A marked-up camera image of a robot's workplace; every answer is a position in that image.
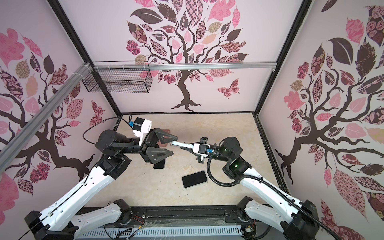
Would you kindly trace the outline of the light blue phone case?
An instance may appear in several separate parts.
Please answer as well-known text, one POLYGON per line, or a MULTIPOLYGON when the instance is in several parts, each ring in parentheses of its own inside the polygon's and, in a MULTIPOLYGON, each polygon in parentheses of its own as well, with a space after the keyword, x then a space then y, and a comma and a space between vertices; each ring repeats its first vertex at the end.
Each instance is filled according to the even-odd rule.
POLYGON ((173 147, 179 147, 181 149, 187 149, 187 150, 193 150, 194 149, 194 144, 186 144, 186 143, 181 143, 178 141, 172 141, 171 146, 173 147))

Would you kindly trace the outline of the black smartphone from pink case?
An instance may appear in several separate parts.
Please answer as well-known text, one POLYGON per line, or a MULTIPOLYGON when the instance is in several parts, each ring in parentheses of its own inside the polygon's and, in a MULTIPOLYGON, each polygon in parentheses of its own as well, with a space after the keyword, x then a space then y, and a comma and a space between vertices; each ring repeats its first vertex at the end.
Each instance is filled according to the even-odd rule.
POLYGON ((166 160, 162 160, 156 164, 154 164, 153 168, 154 169, 164 169, 165 168, 165 163, 166 163, 166 160))

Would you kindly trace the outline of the aluminium rail left wall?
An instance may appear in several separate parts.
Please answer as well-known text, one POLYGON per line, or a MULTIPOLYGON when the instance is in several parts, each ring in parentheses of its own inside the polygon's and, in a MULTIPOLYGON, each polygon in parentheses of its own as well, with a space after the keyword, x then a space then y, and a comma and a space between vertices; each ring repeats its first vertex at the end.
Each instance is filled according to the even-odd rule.
POLYGON ((51 116, 55 109, 62 103, 67 95, 75 86, 91 72, 92 67, 89 63, 83 63, 63 84, 63 86, 54 94, 44 106, 40 108, 37 114, 23 127, 9 144, 1 151, 1 173, 3 173, 10 163, 16 158, 22 148, 38 132, 40 127, 51 116))

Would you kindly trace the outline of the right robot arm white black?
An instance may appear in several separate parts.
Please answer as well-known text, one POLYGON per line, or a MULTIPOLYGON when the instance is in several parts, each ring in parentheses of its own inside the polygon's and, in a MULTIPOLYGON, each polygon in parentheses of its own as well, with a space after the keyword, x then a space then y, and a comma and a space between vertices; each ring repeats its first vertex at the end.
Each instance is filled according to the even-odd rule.
POLYGON ((225 188, 240 184, 267 202, 264 206, 247 198, 240 207, 242 217, 246 220, 258 220, 279 230, 287 240, 315 239, 320 229, 315 205, 310 201, 301 202, 278 189, 241 157, 242 152, 243 149, 236 137, 227 137, 218 145, 205 143, 205 138, 199 143, 192 144, 192 153, 197 159, 208 160, 207 174, 213 183, 225 188), (226 162, 223 172, 232 182, 223 183, 213 176, 212 160, 226 162))

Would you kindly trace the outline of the aluminium rail back wall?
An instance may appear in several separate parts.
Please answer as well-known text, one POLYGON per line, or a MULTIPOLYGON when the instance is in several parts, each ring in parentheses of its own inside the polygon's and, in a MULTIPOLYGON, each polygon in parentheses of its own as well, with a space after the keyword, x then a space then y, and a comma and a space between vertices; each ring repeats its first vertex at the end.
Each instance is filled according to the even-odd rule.
POLYGON ((199 64, 109 64, 101 62, 98 65, 94 63, 93 69, 100 70, 148 70, 148 71, 168 71, 168 70, 211 70, 211 69, 275 69, 276 62, 241 62, 241 63, 199 63, 199 64))

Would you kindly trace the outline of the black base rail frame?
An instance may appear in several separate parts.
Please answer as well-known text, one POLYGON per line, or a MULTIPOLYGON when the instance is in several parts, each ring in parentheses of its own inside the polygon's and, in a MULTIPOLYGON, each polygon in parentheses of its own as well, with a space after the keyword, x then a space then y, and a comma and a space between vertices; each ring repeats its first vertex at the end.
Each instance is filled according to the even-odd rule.
POLYGON ((152 223, 175 223, 192 220, 223 220, 226 224, 249 224, 263 222, 283 233, 287 240, 313 240, 320 228, 316 207, 310 202, 302 203, 298 210, 289 214, 290 220, 269 205, 261 205, 252 198, 244 197, 236 206, 170 206, 133 207, 124 200, 116 200, 104 208, 88 208, 88 213, 80 213, 70 218, 63 232, 77 238, 83 233, 107 224, 134 225, 152 223))

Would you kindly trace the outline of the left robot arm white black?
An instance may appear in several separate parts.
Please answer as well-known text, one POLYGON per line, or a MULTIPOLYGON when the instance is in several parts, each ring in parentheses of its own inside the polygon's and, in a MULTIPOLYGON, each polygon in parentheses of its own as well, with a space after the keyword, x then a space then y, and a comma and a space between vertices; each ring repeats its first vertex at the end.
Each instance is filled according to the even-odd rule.
POLYGON ((174 154, 161 149, 158 142, 166 144, 177 140, 177 136, 159 128, 147 130, 135 138, 127 138, 113 130, 102 132, 95 146, 103 153, 103 157, 62 198, 43 211, 32 211, 25 217, 30 232, 36 240, 74 240, 107 224, 128 224, 133 212, 122 199, 82 216, 78 212, 98 192, 124 173, 131 163, 127 154, 139 154, 145 162, 157 164, 174 154))

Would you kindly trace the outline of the right black smartphone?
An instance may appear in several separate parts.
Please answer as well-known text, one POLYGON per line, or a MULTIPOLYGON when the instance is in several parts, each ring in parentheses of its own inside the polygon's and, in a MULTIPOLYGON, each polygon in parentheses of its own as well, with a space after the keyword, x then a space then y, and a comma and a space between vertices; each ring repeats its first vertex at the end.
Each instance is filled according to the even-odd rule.
POLYGON ((208 181, 205 171, 200 171, 187 176, 182 177, 183 187, 190 188, 196 185, 206 183, 208 181))

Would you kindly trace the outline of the aluminium rail wall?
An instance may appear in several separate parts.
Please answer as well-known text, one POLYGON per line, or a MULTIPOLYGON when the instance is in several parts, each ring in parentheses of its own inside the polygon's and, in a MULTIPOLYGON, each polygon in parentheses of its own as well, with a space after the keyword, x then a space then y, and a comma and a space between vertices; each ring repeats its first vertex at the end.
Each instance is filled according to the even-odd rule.
POLYGON ((92 67, 89 63, 83 63, 63 84, 63 86, 54 94, 44 106, 40 108, 37 114, 23 127, 9 144, 1 151, 1 173, 3 173, 10 163, 16 158, 22 148, 38 132, 40 127, 51 116, 55 109, 62 103, 67 95, 75 86, 91 72, 92 67))
POLYGON ((168 70, 211 70, 211 69, 275 69, 276 62, 241 62, 241 63, 199 63, 199 64, 109 64, 101 62, 98 65, 94 63, 93 69, 100 70, 148 70, 148 71, 168 71, 168 70))

